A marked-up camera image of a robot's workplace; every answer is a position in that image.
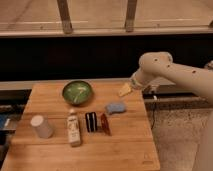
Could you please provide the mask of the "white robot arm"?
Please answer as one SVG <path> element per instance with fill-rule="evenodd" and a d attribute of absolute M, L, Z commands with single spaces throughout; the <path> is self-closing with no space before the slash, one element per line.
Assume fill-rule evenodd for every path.
<path fill-rule="evenodd" d="M 118 91 L 118 95 L 125 96 L 133 89 L 144 90 L 157 77 L 190 90 L 213 106 L 213 71 L 176 64 L 168 52 L 143 54 L 139 59 L 139 68 Z M 206 121 L 192 171 L 213 171 L 213 111 Z"/>

